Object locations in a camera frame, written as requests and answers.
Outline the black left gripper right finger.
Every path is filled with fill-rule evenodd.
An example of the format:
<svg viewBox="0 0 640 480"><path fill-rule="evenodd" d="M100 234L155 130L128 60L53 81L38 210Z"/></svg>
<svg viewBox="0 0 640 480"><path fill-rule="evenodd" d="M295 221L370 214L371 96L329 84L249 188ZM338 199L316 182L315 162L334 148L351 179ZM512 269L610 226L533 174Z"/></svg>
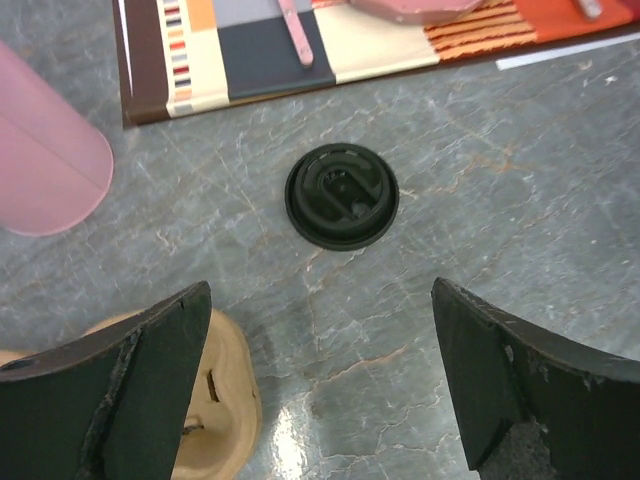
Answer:
<svg viewBox="0 0 640 480"><path fill-rule="evenodd" d="M470 470L636 479L639 364L512 315L439 277L439 349Z"/></svg>

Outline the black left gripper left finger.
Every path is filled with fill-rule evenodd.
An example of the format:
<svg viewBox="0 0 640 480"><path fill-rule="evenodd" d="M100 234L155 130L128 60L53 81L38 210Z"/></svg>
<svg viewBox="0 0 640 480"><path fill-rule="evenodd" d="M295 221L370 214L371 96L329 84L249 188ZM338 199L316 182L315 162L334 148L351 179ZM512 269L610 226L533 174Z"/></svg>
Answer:
<svg viewBox="0 0 640 480"><path fill-rule="evenodd" d="M168 479L209 330L196 282L1 368L4 479Z"/></svg>

